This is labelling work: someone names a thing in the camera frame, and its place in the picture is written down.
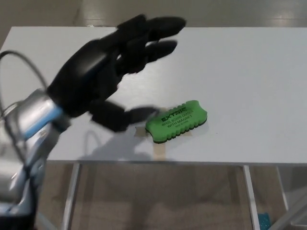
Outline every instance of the robotic hand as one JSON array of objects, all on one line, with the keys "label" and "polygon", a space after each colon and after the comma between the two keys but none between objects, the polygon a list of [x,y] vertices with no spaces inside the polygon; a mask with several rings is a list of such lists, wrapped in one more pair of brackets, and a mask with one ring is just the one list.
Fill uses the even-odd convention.
[{"label": "robotic hand", "polygon": [[178,17],[132,18],[85,44],[46,92],[36,90],[5,110],[0,120],[1,230],[33,229],[47,157],[71,118],[89,113],[94,122],[120,132],[158,112],[153,107],[125,111],[106,99],[124,75],[171,54],[177,42],[160,39],[178,34],[185,24]]}]

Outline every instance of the tape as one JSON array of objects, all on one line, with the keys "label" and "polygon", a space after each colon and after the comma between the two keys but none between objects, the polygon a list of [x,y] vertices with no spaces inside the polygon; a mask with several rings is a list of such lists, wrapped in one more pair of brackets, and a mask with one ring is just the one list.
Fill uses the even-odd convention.
[{"label": "tape", "polygon": [[[167,108],[161,108],[161,111],[167,111]],[[139,137],[139,138],[146,138],[149,137],[150,134],[146,132],[145,127],[135,127],[135,137]],[[181,137],[191,137],[192,133],[186,132],[182,135],[180,135]],[[155,161],[165,161],[166,160],[166,143],[163,144],[156,144],[153,143],[153,158]]]}]

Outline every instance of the table leg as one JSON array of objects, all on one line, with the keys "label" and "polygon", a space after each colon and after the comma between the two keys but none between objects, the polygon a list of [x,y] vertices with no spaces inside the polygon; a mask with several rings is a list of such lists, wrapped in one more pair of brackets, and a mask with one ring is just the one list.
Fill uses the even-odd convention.
[{"label": "table leg", "polygon": [[80,168],[81,165],[79,163],[73,165],[61,230],[69,230],[71,228],[72,212],[76,198],[76,188],[78,187],[81,171]]},{"label": "table leg", "polygon": [[287,227],[292,220],[300,217],[307,210],[307,195],[296,202],[288,211],[280,217],[269,230],[282,230]]},{"label": "table leg", "polygon": [[247,188],[247,191],[248,191],[249,210],[250,210],[253,230],[260,230],[258,213],[257,213],[257,206],[256,206],[254,190],[253,190],[253,184],[251,182],[251,177],[250,177],[248,165],[243,166],[243,172],[244,172],[244,177],[245,177],[246,188]]}]

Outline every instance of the table top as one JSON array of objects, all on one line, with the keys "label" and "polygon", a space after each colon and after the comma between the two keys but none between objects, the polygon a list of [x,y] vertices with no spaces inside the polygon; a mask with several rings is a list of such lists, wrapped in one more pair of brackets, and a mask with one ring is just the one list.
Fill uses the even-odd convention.
[{"label": "table top", "polygon": [[[25,53],[51,82],[87,41],[114,31],[92,27],[13,27],[2,50]],[[170,161],[215,164],[307,163],[307,29],[185,28],[174,53],[129,75],[110,100],[133,108],[172,108],[198,100],[205,125],[165,144],[153,144],[144,124],[113,134],[73,120],[51,161]],[[15,57],[1,64],[5,105],[39,82]]]}]

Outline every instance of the floor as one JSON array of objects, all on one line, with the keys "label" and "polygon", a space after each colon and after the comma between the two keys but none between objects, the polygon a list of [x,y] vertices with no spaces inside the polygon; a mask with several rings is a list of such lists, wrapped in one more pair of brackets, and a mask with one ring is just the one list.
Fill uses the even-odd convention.
[{"label": "floor", "polygon": [[[183,16],[188,26],[306,27],[306,9],[305,0],[0,0],[0,45],[11,26],[115,26],[139,13]],[[50,163],[41,195],[39,210],[59,228],[71,171]],[[275,221],[285,212],[275,168],[251,174],[259,212]],[[84,165],[71,229],[250,230],[243,171]]]}]

